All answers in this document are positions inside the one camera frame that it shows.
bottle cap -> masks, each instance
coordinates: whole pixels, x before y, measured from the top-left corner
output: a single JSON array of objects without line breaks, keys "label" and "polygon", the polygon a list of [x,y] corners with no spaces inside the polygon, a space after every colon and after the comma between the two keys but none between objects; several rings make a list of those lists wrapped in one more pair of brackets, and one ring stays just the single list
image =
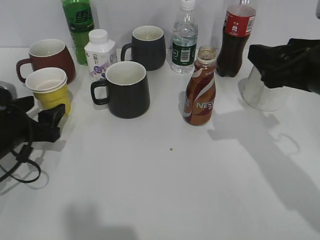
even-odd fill
[{"label": "bottle cap", "polygon": [[195,9],[196,0],[181,0],[180,9],[190,11]]},{"label": "bottle cap", "polygon": [[203,64],[212,64],[217,57],[216,50],[212,46],[204,45],[199,48],[196,59]]},{"label": "bottle cap", "polygon": [[93,44],[104,44],[109,40],[109,37],[106,30],[94,29],[89,32],[89,39]]}]

dark gray mug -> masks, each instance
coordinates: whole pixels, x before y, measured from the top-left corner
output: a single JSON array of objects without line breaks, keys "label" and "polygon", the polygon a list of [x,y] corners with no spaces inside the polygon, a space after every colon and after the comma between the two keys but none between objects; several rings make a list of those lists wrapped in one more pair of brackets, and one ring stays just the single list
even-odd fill
[{"label": "dark gray mug", "polygon": [[164,31],[157,26],[140,26],[132,32],[131,43],[122,47],[121,61],[131,48],[132,61],[142,64],[147,71],[161,68],[166,60]]},{"label": "dark gray mug", "polygon": [[[110,112],[123,119],[139,117],[148,110],[150,95],[147,72],[140,63],[115,63],[107,68],[105,78],[91,84],[91,96],[96,105],[108,104]],[[106,98],[96,98],[95,88],[98,87],[106,87]]]}]

cola bottle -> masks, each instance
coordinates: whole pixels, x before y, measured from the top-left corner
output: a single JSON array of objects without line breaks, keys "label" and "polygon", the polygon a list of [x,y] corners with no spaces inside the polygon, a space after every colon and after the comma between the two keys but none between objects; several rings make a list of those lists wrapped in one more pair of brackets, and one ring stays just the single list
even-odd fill
[{"label": "cola bottle", "polygon": [[222,47],[217,58],[216,71],[221,77],[235,77],[242,65],[245,45],[255,21],[256,10],[250,0],[229,6],[223,25]]}]

mug handle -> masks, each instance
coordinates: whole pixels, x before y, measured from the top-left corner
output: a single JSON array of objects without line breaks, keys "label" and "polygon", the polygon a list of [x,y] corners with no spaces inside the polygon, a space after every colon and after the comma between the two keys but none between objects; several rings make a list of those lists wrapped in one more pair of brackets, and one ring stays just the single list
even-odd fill
[{"label": "mug handle", "polygon": [[21,71],[20,71],[21,66],[24,64],[31,64],[31,62],[32,62],[31,58],[26,58],[26,59],[22,59],[16,63],[16,66],[15,66],[16,74],[18,75],[19,80],[23,83],[26,82],[26,79],[21,76]]},{"label": "mug handle", "polygon": [[96,105],[104,105],[104,104],[108,104],[109,103],[109,96],[107,96],[106,98],[102,98],[102,99],[97,99],[96,95],[95,95],[95,89],[98,87],[108,87],[108,81],[107,80],[100,80],[100,81],[95,81],[91,84],[91,97],[92,97],[92,101],[94,102],[94,104]]},{"label": "mug handle", "polygon": [[122,47],[121,56],[120,56],[121,62],[125,60],[126,51],[130,48],[133,48],[134,46],[135,45],[133,43],[127,43]]}]

white wall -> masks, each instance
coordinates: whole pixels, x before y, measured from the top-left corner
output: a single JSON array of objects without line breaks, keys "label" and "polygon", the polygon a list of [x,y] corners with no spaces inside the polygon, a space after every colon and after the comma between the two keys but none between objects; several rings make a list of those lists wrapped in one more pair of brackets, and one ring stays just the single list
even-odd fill
[{"label": "white wall", "polygon": [[[221,46],[227,6],[239,0],[196,0],[198,47]],[[285,44],[289,38],[320,38],[318,0],[256,0],[257,17],[249,44]],[[91,0],[96,26],[106,29],[120,48],[134,28],[156,25],[165,32],[167,47],[179,0]],[[60,0],[1,0],[0,47],[29,47],[49,38],[72,40]]]}]

